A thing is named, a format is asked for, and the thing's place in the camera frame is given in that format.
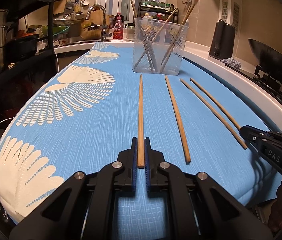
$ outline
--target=faucet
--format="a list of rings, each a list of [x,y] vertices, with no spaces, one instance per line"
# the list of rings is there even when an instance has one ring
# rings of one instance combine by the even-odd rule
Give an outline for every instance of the faucet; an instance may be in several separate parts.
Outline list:
[[[101,29],[101,39],[100,41],[105,41],[107,37],[111,37],[112,36],[112,33],[106,33],[105,32],[105,29],[109,28],[108,25],[105,24],[105,19],[106,19],[106,12],[105,12],[105,8],[101,5],[101,4],[94,4],[92,5],[90,8],[89,8],[89,11],[87,13],[87,16],[85,17],[85,20],[89,20],[90,19],[90,14],[92,12],[92,10],[94,8],[101,8],[102,12],[103,12],[103,21],[102,21],[102,25],[97,25],[97,26],[93,26],[94,28],[92,28],[91,30],[98,30],[98,29]]]

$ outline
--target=vent grille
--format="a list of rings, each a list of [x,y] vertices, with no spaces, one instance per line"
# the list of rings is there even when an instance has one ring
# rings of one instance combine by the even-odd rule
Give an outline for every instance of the vent grille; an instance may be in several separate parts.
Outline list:
[[[228,0],[222,1],[222,14],[221,19],[227,23],[228,20]]]
[[[240,6],[237,3],[234,3],[232,25],[235,28],[235,34],[237,34],[237,29],[239,27],[239,16],[240,16]]]

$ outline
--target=white feather pattern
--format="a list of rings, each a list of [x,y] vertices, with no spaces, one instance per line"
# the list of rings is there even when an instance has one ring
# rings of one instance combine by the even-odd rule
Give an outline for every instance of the white feather pattern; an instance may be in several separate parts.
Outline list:
[[[8,136],[0,151],[0,202],[17,222],[27,216],[64,179],[34,145]]]
[[[107,62],[120,57],[120,54],[106,51],[98,51],[91,49],[87,55],[83,55],[78,58],[74,63],[76,64],[98,64]]]
[[[98,104],[111,92],[114,77],[104,71],[81,66],[70,66],[57,78],[59,84],[47,87],[26,108],[16,125],[42,125],[73,116]]]
[[[100,42],[100,41],[97,41],[94,46],[92,47],[92,49],[104,49],[104,48],[107,48],[109,47],[110,45],[105,43],[105,42]]]

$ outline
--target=blue tablecloth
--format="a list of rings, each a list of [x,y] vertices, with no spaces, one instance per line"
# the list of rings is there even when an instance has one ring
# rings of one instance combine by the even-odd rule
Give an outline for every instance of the blue tablecloth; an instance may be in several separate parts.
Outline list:
[[[132,71],[132,55],[132,48],[97,42],[45,84],[11,122],[0,140],[0,201],[15,221],[28,215],[74,172],[99,171],[115,161],[120,151],[130,148],[132,137],[137,137],[140,76]],[[214,105],[189,81],[190,77],[241,126],[267,130],[230,90],[183,60],[180,74],[169,76],[169,80],[192,161],[185,164],[164,75],[143,74],[144,134],[150,137],[152,148],[163,152],[166,161],[184,172],[207,172],[243,204],[257,192],[262,192],[257,201],[275,198],[282,177],[249,149],[244,150],[179,81],[188,81]],[[135,197],[118,199],[114,238],[162,238],[167,230],[164,216],[163,198],[148,198],[145,170],[138,170]]]

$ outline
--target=white countertop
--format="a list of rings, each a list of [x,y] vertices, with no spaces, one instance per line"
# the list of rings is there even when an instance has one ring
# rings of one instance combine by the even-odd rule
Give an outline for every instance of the white countertop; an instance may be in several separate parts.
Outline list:
[[[55,53],[91,49],[93,45],[94,42],[67,45],[55,48]],[[133,43],[126,40],[111,41],[111,45],[116,47],[133,47]],[[282,132],[282,105],[261,87],[235,70],[225,66],[221,61],[210,57],[209,47],[186,41],[184,57],[203,66],[239,90],[256,104]],[[243,60],[237,60],[241,62],[243,70],[254,73],[255,66]]]

